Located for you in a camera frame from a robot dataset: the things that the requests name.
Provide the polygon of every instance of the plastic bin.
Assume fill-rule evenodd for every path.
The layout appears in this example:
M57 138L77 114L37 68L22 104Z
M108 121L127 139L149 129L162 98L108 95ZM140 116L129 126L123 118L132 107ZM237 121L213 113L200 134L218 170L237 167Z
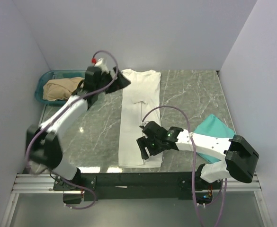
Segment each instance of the plastic bin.
M51 79L62 79L62 78L74 78L74 77L83 77L85 78L85 70L53 70L46 72L38 81L37 88L35 90L35 99L45 105L50 106L63 106L66 101L56 100L48 101L43 99L44 95L44 85Z

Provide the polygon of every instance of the purple cable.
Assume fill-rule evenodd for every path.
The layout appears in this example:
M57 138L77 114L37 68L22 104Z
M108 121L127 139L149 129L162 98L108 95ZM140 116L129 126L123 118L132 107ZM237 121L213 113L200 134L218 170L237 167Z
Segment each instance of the purple cable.
M146 117L147 117L151 112L153 112L154 110L157 110L157 109L159 109L159 108L165 108L165 107L166 107L166 108L172 108L172 109L178 110L178 111L180 111L180 112L184 115L184 117L185 117L185 119L186 119L186 122L187 122L187 126L188 126L188 132L190 133L190 132L191 132L190 122L189 122L189 119L188 119L187 115L185 114L185 112L183 112L181 109L179 109L179 108L177 108L177 107L175 107L175 106L171 106L171 105L161 105L161 106L155 107L154 109L150 110L150 111L146 114L146 116L144 116L142 122L144 122L144 120L146 119ZM196 215L197 215L197 218L198 218L198 220L199 220L200 225L201 225L202 227L205 227L204 222L203 222L203 220L202 220L202 218L201 218L201 216L200 216L200 214L199 214L199 211L198 211L198 206L197 206L197 201L196 201L196 194L195 194L195 193L196 193L196 192L195 192L195 168L196 168L196 156L197 156L197 153L196 153L196 144L195 144L195 142L194 142L194 140L193 140L193 137L190 137L190 140L191 140L191 142L192 142L193 154L194 154L194 155L193 155L193 171L192 171L192 194L193 194L193 204L194 204L195 212L196 212ZM218 223L219 223L219 221L220 221L221 215L222 215L222 213L223 213L223 205L224 205L225 192L226 192L226 190L227 190L227 182L228 182L228 180L227 180L227 178L226 178L226 179L225 179L225 183L224 183L224 188L223 188L223 200L222 200L222 204L221 204L221 207L220 207L220 210L219 210L218 218L217 218L217 221L216 221L214 227L217 227L217 226L218 226Z
M100 53L100 52L102 52L102 53L106 53L107 55L109 55L112 59L113 59L113 61L114 61L114 63L115 63L115 65L116 65L116 72L115 72L115 75L114 75L114 77L112 78L112 80L111 80L111 82L108 84L108 85L106 85L106 86L104 86L103 88L101 88L101 89L98 89L98 90L95 90L95 91L92 91L92 92L89 92L89 93L86 93L86 94L84 94L84 95L82 95L82 96L80 96L80 97L78 97L77 99L75 99L74 101L72 101L69 105L67 105L54 119L53 119L53 121L52 122L50 122L48 125L46 125L42 130L40 130L34 137L33 137L33 139L30 141L30 143L29 143L29 145L28 145L28 147L27 147L27 150L26 150L26 155L25 155L25 160L26 160L26 165L27 165L27 169L29 168L29 156L30 156L30 152L31 152L31 149L32 149L32 146L33 146L33 144L35 143L35 141L37 140L37 138L41 135L41 134L43 134L43 132L45 132L45 131L47 131L73 104L75 104L76 102L78 102L79 100L81 100L81 99L83 99L83 98L87 98L87 97L89 97L89 96L92 96L92 95L95 95L95 94L97 94L97 93L100 93L100 92L102 92L102 91L104 91L104 90L106 90L109 86L111 86L112 84L113 84L113 82L114 82L114 80L116 79L116 77L117 77L117 74L118 74L118 63L117 63L117 60L116 60L116 58L110 53L110 52L108 52L108 51L104 51L104 50L100 50L100 51L97 51L97 52L95 52L95 54L93 55L93 58L96 56L96 54L98 54L98 53ZM66 183L68 183L69 185L71 185L71 186L74 186L74 187L77 187L77 188L81 188L81 189L84 189L84 190L86 190L86 191L89 191L89 192L91 192L92 193L92 191L90 190L90 189L88 189L88 188L85 188L85 187L82 187L82 186L79 186L79 185L75 185L75 184L73 184L73 183L71 183L71 182L69 182L69 181L67 181L67 180L64 180ZM95 195L95 193L93 192L92 193L93 194L93 196L94 196L94 201L89 205L89 206L86 206L86 207L83 207L83 208L74 208L74 209L76 209L76 210L82 210L82 209L85 209L85 208L88 208L88 207L90 207L90 206L92 206L94 203L95 203L95 201L96 201L96 195Z

